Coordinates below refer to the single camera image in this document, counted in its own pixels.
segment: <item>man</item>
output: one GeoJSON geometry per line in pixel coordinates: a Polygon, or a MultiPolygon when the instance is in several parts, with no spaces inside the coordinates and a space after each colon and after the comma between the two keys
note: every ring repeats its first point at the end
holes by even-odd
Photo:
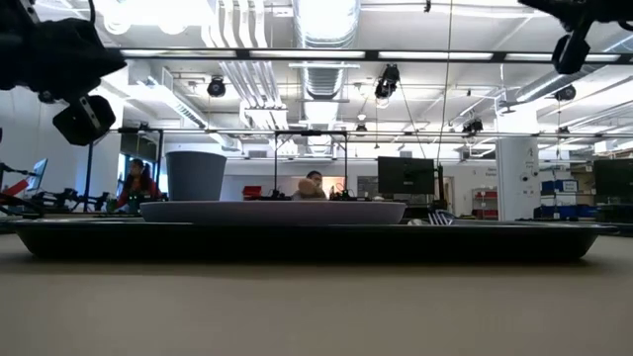
{"type": "Polygon", "coordinates": [[[322,181],[323,176],[319,172],[312,171],[308,173],[306,178],[299,181],[299,190],[293,194],[293,200],[327,199],[325,192],[320,187],[322,181]]]}

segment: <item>gray cup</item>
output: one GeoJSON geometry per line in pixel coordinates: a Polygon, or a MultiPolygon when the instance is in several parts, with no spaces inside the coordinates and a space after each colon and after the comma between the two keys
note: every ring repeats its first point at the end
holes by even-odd
{"type": "Polygon", "coordinates": [[[218,201],[225,177],[226,157],[194,151],[166,154],[169,200],[218,201]]]}

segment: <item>table surface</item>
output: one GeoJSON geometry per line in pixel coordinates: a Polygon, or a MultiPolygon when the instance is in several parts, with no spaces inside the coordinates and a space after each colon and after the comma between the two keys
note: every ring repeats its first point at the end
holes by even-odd
{"type": "Polygon", "coordinates": [[[0,354],[633,355],[633,238],[567,265],[42,262],[0,236],[0,354]]]}

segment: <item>person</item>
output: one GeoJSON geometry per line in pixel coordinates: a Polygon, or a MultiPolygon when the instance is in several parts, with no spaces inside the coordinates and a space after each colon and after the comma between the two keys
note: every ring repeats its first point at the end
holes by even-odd
{"type": "Polygon", "coordinates": [[[123,191],[117,201],[117,209],[122,208],[130,201],[131,195],[143,195],[157,198],[160,191],[156,187],[156,183],[151,179],[149,174],[149,164],[143,164],[142,160],[135,158],[132,160],[130,174],[123,184],[123,191]]]}
{"type": "Polygon", "coordinates": [[[299,181],[299,190],[293,194],[293,200],[326,199],[325,192],[321,188],[322,182],[323,176],[319,172],[308,173],[306,178],[299,181]]]}

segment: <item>computer monitor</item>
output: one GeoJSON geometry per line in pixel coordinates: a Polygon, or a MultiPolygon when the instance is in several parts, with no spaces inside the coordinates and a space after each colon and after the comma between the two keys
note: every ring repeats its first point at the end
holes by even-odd
{"type": "Polygon", "coordinates": [[[593,162],[595,193],[606,197],[633,196],[633,159],[599,159],[593,162]]]}
{"type": "Polygon", "coordinates": [[[435,194],[432,159],[378,157],[378,192],[435,194]]]}
{"type": "Polygon", "coordinates": [[[29,183],[29,186],[27,187],[27,192],[37,191],[40,189],[47,164],[48,158],[45,158],[33,166],[33,173],[35,173],[36,175],[29,176],[29,178],[27,178],[27,182],[29,183]]]}

